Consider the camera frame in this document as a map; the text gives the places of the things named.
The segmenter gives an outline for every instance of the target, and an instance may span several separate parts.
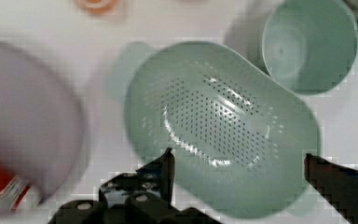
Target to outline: mint green colander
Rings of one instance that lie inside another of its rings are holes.
[[[306,105],[212,43],[182,43],[150,56],[127,91],[125,122],[145,162],[172,147],[175,183],[231,217],[286,208],[308,186],[305,155],[320,152]]]

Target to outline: mint green cup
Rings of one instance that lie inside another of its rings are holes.
[[[356,19],[341,0],[287,0],[269,16],[261,50],[266,70],[285,88],[330,91],[355,61]]]

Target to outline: red object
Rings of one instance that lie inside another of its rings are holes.
[[[1,206],[12,211],[16,210],[30,187],[27,181],[0,167]]]

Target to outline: orange object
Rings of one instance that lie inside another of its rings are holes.
[[[94,15],[101,15],[112,9],[118,0],[76,0],[84,9]]]
[[[1,207],[11,211],[33,208],[39,203],[39,194],[28,181],[0,167]]]

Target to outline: colander handle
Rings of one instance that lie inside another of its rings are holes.
[[[106,91],[111,98],[124,103],[127,88],[138,68],[146,59],[156,52],[151,46],[142,42],[132,42],[117,57],[113,70],[106,80]]]

